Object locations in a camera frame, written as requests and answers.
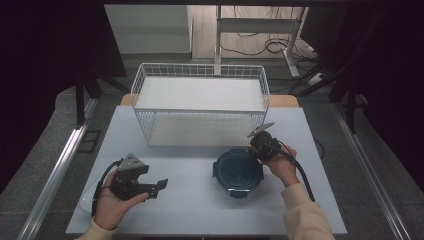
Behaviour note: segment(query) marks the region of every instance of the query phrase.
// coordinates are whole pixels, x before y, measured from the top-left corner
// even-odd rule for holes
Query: gray floor
[[[126,59],[128,79],[118,79],[130,86],[135,75],[137,59]],[[163,59],[143,59],[146,62],[165,62]],[[176,60],[171,62],[207,63],[211,60]],[[287,69],[281,61],[225,59],[229,64],[260,64],[265,66],[271,91],[284,94],[287,87],[295,84],[287,80]],[[103,95],[99,99],[94,117],[89,125],[87,136],[99,134],[99,142],[80,145],[78,152],[67,171],[66,177],[57,193],[36,239],[72,239],[66,236],[67,227],[84,184],[89,175],[96,153],[107,131],[110,118],[119,105],[122,92],[99,81]],[[336,236],[337,239],[396,239],[369,187],[364,173],[358,164],[352,148],[340,127],[332,103],[327,94],[331,86],[322,88],[306,97],[298,98],[304,109],[312,135],[323,148],[317,149],[324,154],[322,163],[333,189],[339,210],[348,230],[348,235]],[[34,206],[55,162],[75,127],[74,89],[69,89],[57,97],[57,108],[52,119],[32,152],[0,195],[0,239],[16,239]],[[362,114],[356,111],[357,136],[377,170],[383,185],[403,218],[412,239],[424,239],[423,219],[424,195],[412,181],[401,163],[369,125]],[[137,239],[137,237],[117,236],[115,239]]]

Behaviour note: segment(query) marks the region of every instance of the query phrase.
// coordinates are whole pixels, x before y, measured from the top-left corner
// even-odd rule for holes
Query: black curtain
[[[372,126],[424,191],[424,7],[392,4],[356,71]]]
[[[0,4],[2,191],[47,126],[61,91],[81,74],[94,78],[93,68],[110,77],[126,73],[103,4]]]

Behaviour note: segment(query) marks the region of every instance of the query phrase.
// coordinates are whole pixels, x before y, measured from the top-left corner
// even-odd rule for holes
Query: sleeve
[[[112,239],[115,230],[104,230],[97,226],[93,219],[91,219],[90,227],[81,237],[76,240],[110,240]]]
[[[334,239],[327,217],[302,183],[284,189],[281,196],[287,207],[283,218],[290,240]]]

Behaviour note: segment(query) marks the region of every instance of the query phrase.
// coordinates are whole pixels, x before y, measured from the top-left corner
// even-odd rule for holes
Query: white wire basket
[[[262,66],[143,63],[131,103],[150,146],[247,147],[269,89]]]

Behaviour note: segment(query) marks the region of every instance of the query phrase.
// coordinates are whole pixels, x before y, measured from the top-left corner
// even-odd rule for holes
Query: white table
[[[270,108],[268,131],[298,150],[311,188],[327,214],[334,234],[346,228],[312,138],[302,108]],[[275,236],[285,235],[280,196],[283,185],[264,167],[265,179],[247,198],[234,199],[212,178],[212,164],[229,149],[149,148],[132,107],[116,108],[105,139],[84,188],[84,193],[113,161],[133,153],[150,165],[141,183],[169,179],[157,199],[132,208],[117,232],[148,236]],[[78,205],[66,233],[80,234],[90,224],[90,213]]]

